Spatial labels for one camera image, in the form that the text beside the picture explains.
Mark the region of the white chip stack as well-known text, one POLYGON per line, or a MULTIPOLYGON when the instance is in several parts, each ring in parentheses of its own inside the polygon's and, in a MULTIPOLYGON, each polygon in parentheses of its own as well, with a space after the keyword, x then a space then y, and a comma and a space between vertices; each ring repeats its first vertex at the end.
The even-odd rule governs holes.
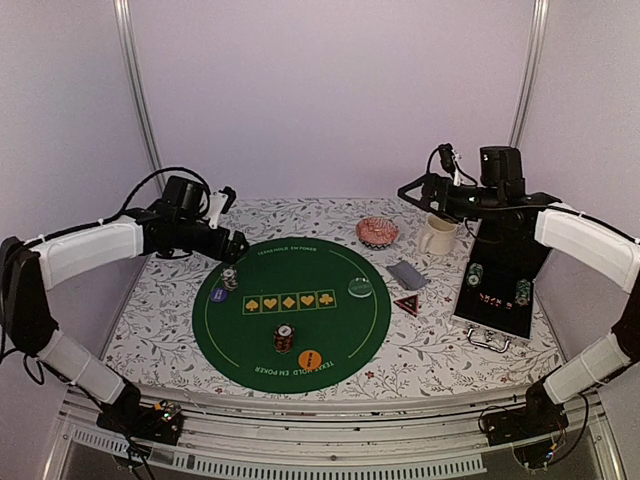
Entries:
POLYGON ((228 266, 224 268, 221 272, 221 281, 225 290, 231 292, 238 288, 238 272, 232 267, 228 266))

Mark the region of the blue round blind button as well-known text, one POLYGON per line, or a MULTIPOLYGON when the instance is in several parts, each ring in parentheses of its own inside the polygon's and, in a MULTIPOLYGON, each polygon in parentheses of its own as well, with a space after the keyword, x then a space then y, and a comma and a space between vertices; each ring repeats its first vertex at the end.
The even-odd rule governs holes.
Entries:
POLYGON ((222 287, 216 287, 211 290, 209 300, 213 303, 222 303, 228 298, 229 292, 222 287))

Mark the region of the clear green dealer button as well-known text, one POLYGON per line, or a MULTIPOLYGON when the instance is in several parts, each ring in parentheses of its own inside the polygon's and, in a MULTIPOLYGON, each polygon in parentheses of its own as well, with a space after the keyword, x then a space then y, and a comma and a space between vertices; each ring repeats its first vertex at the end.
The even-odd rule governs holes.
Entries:
POLYGON ((349 281, 347 291, 355 298, 367 298, 373 293, 373 286, 367 278, 355 277, 349 281))

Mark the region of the red chip stack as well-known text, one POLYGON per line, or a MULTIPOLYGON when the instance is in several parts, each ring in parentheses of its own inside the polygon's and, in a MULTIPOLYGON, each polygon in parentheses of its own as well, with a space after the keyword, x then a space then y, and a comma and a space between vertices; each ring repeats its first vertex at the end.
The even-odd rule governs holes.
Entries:
POLYGON ((294 344, 295 328, 290 324, 279 325, 274 332, 274 348, 278 353, 288 353, 294 344))

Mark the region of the orange round blind button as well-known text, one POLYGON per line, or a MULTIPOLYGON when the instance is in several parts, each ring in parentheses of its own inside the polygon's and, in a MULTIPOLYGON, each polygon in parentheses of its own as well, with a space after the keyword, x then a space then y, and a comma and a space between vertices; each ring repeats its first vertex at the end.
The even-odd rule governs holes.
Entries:
POLYGON ((302 370, 313 371, 323 363, 322 355, 316 350, 304 350, 298 356, 298 364, 302 370))

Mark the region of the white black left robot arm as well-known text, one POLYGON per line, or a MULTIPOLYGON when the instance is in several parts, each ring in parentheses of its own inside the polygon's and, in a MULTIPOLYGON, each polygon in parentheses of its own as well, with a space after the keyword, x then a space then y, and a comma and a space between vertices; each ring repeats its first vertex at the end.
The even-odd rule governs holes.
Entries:
POLYGON ((185 167, 165 171, 170 177, 162 195, 146 208, 125 202, 105 219, 30 241, 8 237, 1 244, 1 343, 83 389, 128 434, 141 433, 149 423, 139 389, 60 329, 47 294, 120 260, 199 253, 233 265, 248 251, 243 233, 219 224, 235 202, 232 188, 213 190, 185 167))

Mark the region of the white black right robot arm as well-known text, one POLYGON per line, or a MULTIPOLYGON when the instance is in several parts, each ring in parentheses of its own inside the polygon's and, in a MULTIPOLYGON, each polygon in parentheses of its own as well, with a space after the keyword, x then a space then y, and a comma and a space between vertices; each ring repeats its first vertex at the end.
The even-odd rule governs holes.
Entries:
POLYGON ((449 144, 435 149, 443 175, 431 170, 399 188, 401 199, 443 220, 478 220, 497 233, 477 241, 494 262, 513 258, 525 269, 528 259, 542 264, 550 250, 565 253, 619 285, 628 300, 610 333, 534 383, 517 427, 537 436, 552 424, 556 408, 584 390, 611 380, 639 361, 639 241, 607 223, 573 210, 543 192, 526 191, 520 151, 509 146, 480 150, 481 177, 461 183, 457 155, 449 144))

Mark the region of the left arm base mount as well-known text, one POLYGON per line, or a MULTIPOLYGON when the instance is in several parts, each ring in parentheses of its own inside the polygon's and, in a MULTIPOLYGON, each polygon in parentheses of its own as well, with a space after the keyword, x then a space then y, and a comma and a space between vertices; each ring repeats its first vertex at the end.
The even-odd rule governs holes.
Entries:
POLYGON ((96 421, 102 429, 171 446, 178 444, 183 423, 179 403, 160 400, 152 406, 144 406, 135 397, 103 404, 96 421))

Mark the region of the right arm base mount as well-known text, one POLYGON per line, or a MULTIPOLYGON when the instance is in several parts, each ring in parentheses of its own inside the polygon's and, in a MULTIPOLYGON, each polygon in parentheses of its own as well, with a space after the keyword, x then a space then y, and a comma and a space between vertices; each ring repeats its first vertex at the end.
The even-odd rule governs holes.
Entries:
POLYGON ((528 400, 519 408, 492 405, 478 418, 478 428, 490 446, 517 443, 544 436, 543 440, 515 447, 517 463, 528 470, 546 469, 563 460, 573 447, 563 454, 569 421, 563 404, 528 400))

